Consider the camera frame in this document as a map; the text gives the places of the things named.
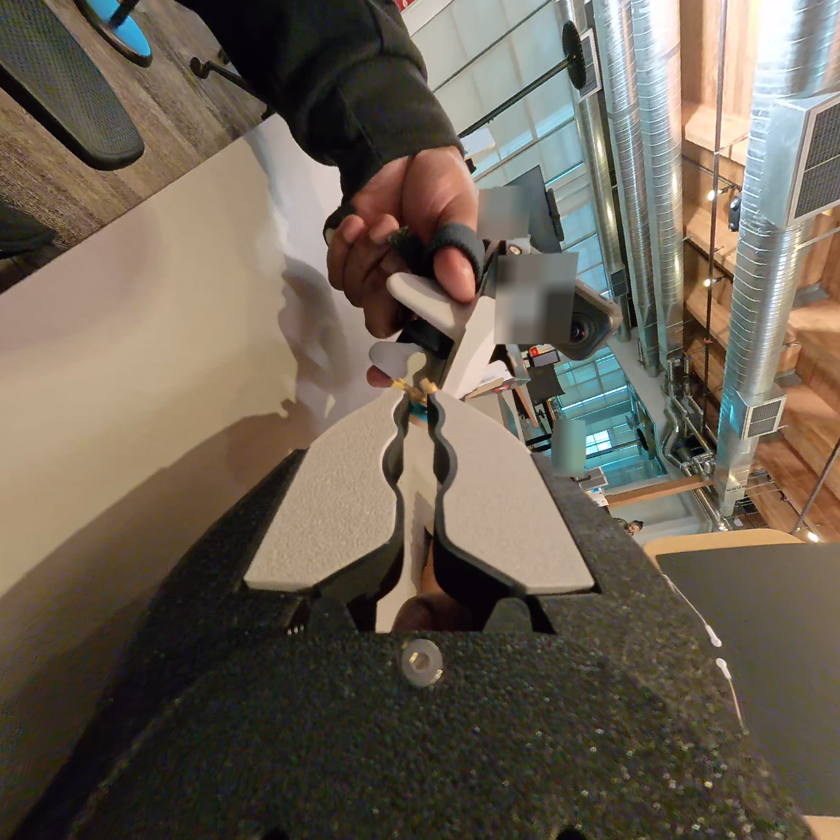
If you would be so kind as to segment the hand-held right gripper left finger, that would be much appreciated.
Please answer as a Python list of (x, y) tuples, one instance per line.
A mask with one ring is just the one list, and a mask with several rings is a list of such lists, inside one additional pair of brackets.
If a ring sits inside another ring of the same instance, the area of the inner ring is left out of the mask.
[(383, 392), (308, 448), (245, 573), (254, 592), (303, 595), (375, 624), (404, 561), (404, 394)]

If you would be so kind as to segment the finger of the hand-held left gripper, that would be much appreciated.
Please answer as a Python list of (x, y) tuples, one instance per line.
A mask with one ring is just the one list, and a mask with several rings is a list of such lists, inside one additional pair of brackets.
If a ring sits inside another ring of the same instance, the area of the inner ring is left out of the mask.
[(496, 300), (477, 297), (471, 304), (444, 303), (434, 316), (434, 326), (453, 342), (444, 372), (437, 382), (439, 391), (462, 400), (485, 385), (520, 384), (520, 372), (508, 349), (493, 360), (499, 348), (495, 338)]

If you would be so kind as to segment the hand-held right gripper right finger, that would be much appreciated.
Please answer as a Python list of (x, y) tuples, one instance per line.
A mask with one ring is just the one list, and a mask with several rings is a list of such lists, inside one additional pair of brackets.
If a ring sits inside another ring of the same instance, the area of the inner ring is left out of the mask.
[(540, 600), (595, 593), (558, 502), (527, 446), (442, 390), (427, 399), (437, 495), (437, 583), (484, 628), (502, 602), (527, 629), (547, 626)]

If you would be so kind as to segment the small tan toy figure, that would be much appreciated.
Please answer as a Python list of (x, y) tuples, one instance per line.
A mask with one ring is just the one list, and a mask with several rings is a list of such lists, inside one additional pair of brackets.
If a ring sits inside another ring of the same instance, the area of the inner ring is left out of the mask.
[(435, 383), (423, 378), (419, 386), (411, 385), (404, 379), (394, 379), (392, 387), (405, 393), (409, 400), (409, 415), (419, 423), (427, 424), (427, 401), (438, 390)]

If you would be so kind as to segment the light grey desk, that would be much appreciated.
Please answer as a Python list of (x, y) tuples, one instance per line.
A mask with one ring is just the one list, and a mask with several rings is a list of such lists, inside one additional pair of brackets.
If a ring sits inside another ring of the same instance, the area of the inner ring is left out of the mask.
[(2, 786), (49, 772), (197, 538), (377, 395), (326, 279), (340, 198), (274, 118), (2, 296)]

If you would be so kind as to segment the person's left hand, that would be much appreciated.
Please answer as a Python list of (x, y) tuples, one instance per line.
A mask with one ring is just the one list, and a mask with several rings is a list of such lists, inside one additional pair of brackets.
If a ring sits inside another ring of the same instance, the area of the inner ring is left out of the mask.
[(351, 205), (353, 214), (328, 245), (329, 284), (362, 310), (376, 340), (388, 340), (403, 328), (407, 314), (386, 288), (390, 275), (406, 270), (387, 238), (404, 226), (424, 243), (445, 224), (476, 232), (478, 191), (460, 148), (448, 146), (384, 165)]

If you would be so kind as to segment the black pole with round disc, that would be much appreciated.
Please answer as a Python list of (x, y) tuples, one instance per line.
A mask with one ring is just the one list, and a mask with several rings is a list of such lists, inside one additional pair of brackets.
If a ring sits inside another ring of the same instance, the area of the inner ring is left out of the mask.
[(563, 59), (561, 62), (553, 66), (550, 70), (544, 72), (536, 80), (530, 82), (526, 87), (503, 101), (500, 105), (487, 112), (480, 119), (460, 131), (458, 133), (458, 138), (461, 140), (465, 139), (472, 133), (485, 128), (492, 120), (496, 119), (502, 113), (524, 100), (528, 95), (535, 92), (542, 85), (557, 77), (564, 71), (568, 73), (568, 78), (572, 88), (581, 92), (587, 83), (586, 60), (583, 48), (583, 38), (574, 22), (568, 21), (563, 24), (561, 41), (563, 48)]

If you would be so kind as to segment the square metal vent grille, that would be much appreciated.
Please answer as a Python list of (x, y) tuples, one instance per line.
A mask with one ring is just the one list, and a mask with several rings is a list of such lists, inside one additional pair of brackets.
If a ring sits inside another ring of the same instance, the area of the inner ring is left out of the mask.
[(770, 111), (759, 212), (790, 228), (839, 204), (839, 93), (783, 98)]

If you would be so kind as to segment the black table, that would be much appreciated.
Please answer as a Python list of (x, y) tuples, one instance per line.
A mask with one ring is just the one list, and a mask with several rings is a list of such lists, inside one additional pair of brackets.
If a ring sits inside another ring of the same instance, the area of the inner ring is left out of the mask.
[(836, 542), (660, 554), (722, 641), (752, 740), (805, 815), (839, 815)]

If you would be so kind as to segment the blue and black chair base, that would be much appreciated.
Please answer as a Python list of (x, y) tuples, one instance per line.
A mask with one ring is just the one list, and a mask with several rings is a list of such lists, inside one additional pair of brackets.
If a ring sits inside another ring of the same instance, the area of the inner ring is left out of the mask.
[(151, 45), (132, 16), (139, 1), (74, 1), (74, 4), (89, 25), (121, 56), (141, 68), (151, 65)]

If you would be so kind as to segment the black mesh office chair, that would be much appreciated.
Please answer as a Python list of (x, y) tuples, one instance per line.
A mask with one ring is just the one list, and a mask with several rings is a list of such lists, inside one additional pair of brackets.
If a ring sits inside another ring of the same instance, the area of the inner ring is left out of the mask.
[(116, 92), (46, 2), (1, 2), (1, 85), (92, 169), (117, 171), (144, 153)]

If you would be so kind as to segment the wide silver ventilation duct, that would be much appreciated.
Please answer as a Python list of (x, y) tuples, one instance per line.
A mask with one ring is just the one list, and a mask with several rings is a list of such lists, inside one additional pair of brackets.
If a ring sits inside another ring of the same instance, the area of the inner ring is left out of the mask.
[(715, 489), (721, 515), (743, 498), (757, 438), (742, 439), (737, 397), (764, 399), (776, 376), (806, 240), (805, 223), (776, 227), (760, 214), (770, 183), (770, 115), (778, 99), (838, 83), (838, 2), (762, 2), (729, 340), (719, 414)]

